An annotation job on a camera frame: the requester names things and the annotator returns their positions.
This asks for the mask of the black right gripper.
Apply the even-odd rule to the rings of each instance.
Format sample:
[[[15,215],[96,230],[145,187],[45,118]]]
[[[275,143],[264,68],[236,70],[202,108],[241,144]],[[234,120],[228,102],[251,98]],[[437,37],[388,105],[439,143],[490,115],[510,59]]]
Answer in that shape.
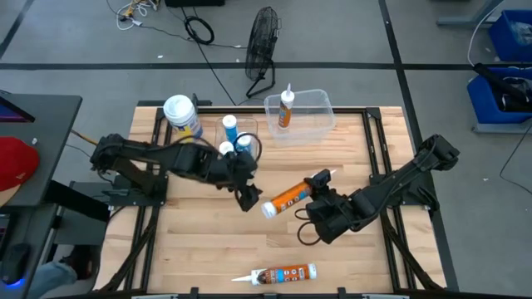
[[[311,179],[306,179],[310,188],[308,196],[312,199],[306,205],[306,212],[319,238],[326,244],[331,244],[357,224],[349,197],[338,194],[335,189],[322,192],[331,178],[332,172],[324,169]]]

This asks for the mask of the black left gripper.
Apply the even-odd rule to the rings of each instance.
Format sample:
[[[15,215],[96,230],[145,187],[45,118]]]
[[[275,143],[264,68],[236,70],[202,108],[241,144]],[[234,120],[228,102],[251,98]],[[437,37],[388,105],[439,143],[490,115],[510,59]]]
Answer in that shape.
[[[227,152],[219,160],[222,174],[216,184],[223,188],[236,191],[236,199],[242,211],[248,212],[258,201],[263,192],[254,184],[248,186],[248,180],[254,177],[253,172],[258,168],[255,158],[247,151]]]

